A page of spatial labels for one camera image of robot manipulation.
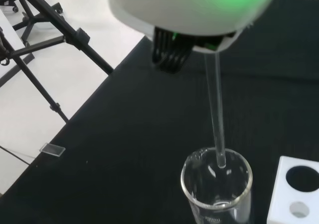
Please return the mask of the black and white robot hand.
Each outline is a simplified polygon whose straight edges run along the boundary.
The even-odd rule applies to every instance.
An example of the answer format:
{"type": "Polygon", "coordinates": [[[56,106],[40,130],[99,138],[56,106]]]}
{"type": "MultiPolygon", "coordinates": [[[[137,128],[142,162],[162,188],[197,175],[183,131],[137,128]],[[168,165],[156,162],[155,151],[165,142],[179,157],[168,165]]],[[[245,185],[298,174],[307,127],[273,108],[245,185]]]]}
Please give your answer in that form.
{"type": "Polygon", "coordinates": [[[219,53],[258,19],[272,0],[108,0],[114,17],[152,43],[152,63],[177,73],[193,51],[219,53]]]}

